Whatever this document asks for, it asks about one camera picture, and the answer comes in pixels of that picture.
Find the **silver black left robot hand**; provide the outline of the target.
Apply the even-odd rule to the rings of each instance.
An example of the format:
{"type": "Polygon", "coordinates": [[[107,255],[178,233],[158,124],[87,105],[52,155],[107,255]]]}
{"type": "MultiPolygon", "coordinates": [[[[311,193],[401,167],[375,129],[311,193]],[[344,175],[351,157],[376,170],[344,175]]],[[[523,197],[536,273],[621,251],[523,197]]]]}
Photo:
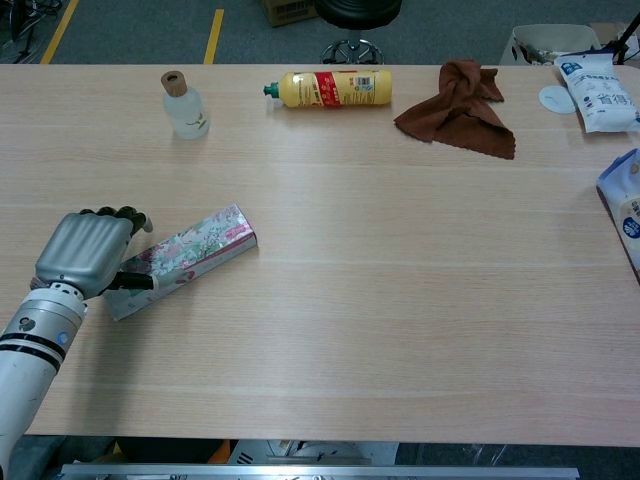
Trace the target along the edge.
{"type": "Polygon", "coordinates": [[[121,263],[133,236],[150,232],[150,218],[131,206],[83,209],[63,217],[35,264],[30,288],[68,285],[86,299],[106,290],[153,290],[150,274],[126,273],[121,263]]]}

